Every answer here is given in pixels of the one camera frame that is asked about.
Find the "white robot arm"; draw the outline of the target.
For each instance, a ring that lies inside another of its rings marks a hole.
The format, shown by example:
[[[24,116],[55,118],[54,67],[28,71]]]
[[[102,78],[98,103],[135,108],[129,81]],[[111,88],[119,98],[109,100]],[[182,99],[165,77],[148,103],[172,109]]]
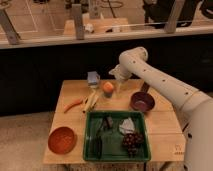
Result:
[[[143,79],[189,118],[184,155],[186,171],[213,171],[213,98],[147,63],[144,47],[126,50],[109,71],[118,82]]]

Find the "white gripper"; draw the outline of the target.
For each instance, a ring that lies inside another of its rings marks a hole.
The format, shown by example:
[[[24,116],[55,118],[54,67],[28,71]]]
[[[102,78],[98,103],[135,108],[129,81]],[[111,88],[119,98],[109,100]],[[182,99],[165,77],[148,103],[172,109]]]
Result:
[[[123,82],[130,78],[130,72],[124,66],[118,64],[109,71],[109,74],[113,75],[117,80],[115,83],[115,93],[118,96],[122,91]]]

